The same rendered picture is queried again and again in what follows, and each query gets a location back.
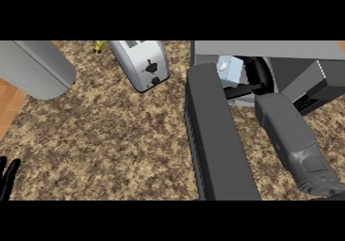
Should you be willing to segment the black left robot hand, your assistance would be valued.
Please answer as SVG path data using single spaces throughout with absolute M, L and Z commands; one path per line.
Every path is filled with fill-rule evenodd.
M 0 157 L 0 201 L 7 201 L 12 195 L 12 186 L 15 181 L 15 175 L 18 172 L 18 168 L 21 165 L 21 160 L 13 159 L 9 168 L 7 165 L 7 157 Z

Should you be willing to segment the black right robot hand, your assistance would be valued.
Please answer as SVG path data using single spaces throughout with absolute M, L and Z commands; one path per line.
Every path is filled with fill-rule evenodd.
M 247 83 L 236 88 L 227 87 L 224 94 L 227 99 L 236 99 L 247 94 L 264 95 L 274 92 L 274 79 L 265 59 L 261 56 L 237 56 L 243 61 Z

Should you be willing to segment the pale blue milk carton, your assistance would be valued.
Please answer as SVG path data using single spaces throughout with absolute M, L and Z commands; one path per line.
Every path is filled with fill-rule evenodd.
M 236 88 L 239 84 L 247 83 L 241 59 L 234 56 L 219 56 L 216 70 L 219 74 L 219 81 L 225 88 Z

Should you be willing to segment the grey microwave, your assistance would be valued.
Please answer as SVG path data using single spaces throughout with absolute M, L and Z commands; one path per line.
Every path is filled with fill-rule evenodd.
M 307 115 L 345 94 L 345 40 L 194 40 L 193 64 L 219 56 L 265 59 L 274 85 Z

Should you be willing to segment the silver toaster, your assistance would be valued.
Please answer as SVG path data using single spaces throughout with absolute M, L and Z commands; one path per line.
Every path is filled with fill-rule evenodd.
M 160 40 L 111 40 L 108 44 L 130 84 L 144 93 L 170 78 L 163 43 Z

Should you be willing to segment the small yellow-green object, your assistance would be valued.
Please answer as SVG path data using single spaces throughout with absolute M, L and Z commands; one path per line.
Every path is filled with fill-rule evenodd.
M 95 47 L 93 47 L 93 52 L 101 53 L 104 45 L 108 43 L 108 40 L 95 40 Z

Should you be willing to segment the grey rounded appliance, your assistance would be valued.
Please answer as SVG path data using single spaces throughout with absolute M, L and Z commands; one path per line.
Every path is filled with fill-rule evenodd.
M 77 72 L 49 40 L 0 40 L 0 77 L 39 100 L 73 87 Z

